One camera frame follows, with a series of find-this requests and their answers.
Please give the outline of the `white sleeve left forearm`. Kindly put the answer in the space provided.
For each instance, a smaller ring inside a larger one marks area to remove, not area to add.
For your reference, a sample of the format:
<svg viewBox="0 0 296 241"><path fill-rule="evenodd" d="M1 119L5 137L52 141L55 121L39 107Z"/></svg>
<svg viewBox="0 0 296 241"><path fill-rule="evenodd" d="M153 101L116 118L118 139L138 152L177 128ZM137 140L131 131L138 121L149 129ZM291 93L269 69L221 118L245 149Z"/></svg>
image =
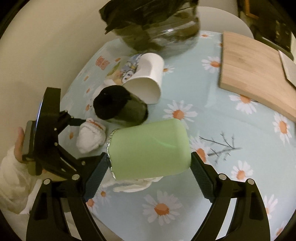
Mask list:
<svg viewBox="0 0 296 241"><path fill-rule="evenodd" d="M1 210L20 214L33 204L32 198L41 180L29 174L11 147L1 162Z"/></svg>

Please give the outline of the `person left hand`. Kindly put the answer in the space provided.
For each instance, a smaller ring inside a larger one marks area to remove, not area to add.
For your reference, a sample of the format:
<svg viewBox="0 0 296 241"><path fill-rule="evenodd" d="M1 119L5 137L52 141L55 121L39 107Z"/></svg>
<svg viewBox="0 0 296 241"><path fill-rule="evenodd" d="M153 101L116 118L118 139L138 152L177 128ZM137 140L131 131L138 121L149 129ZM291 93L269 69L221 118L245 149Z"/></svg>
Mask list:
<svg viewBox="0 0 296 241"><path fill-rule="evenodd" d="M18 127L18 137L15 142L14 156L19 163L26 165L28 162L24 161L22 158L22 149L23 149L24 138L25 138L25 133L23 131L23 128Z"/></svg>

